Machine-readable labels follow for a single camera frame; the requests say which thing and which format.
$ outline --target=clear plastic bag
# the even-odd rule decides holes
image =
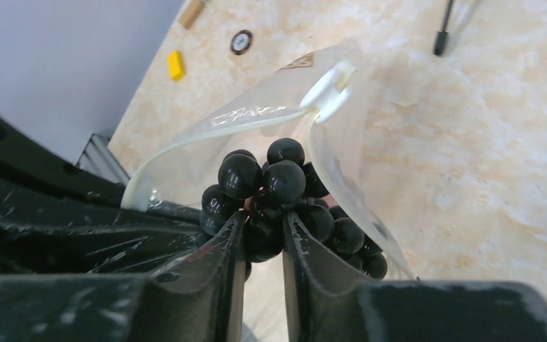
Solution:
[[[361,50],[352,41],[297,59],[185,130],[144,163],[129,182],[122,206],[145,211],[166,201],[199,209],[203,191],[217,183],[225,155],[250,150],[262,165],[268,146],[290,137],[303,144],[306,161],[312,162],[334,200],[381,247],[389,264],[385,279],[413,278],[397,242],[368,208],[368,197],[359,188],[369,76]],[[254,315],[245,312],[245,318],[273,314],[281,323],[269,324],[285,325],[279,259],[255,264],[252,276],[266,272],[279,278],[279,284],[272,284],[271,278],[249,279],[245,288],[246,295],[267,287],[276,297],[268,302],[276,304],[260,306]],[[260,335],[254,324],[262,321],[249,318],[245,323]],[[286,330],[272,328],[261,330]]]

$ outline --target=black plastic mount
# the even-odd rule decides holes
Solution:
[[[240,341],[246,214],[207,237],[66,165],[0,119],[0,341]],[[547,341],[523,284],[373,281],[294,213],[282,229],[291,342]]]

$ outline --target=brown logo on bag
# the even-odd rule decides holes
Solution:
[[[313,52],[307,53],[303,57],[299,57],[292,63],[281,68],[280,70],[296,69],[296,68],[311,68],[313,67]]]

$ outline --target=marble table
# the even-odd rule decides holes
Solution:
[[[174,24],[110,142],[131,174],[188,125],[309,51],[358,35],[371,60],[360,174],[422,279],[510,279],[547,298],[547,0],[211,0]],[[229,52],[248,29],[253,46]],[[183,53],[175,83],[166,57]],[[281,260],[246,285],[245,341],[285,341]]]

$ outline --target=yellow block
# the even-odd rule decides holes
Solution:
[[[174,81],[178,81],[185,76],[185,69],[183,67],[183,60],[181,59],[181,53],[175,51],[167,58],[167,65],[169,66],[169,75]]]

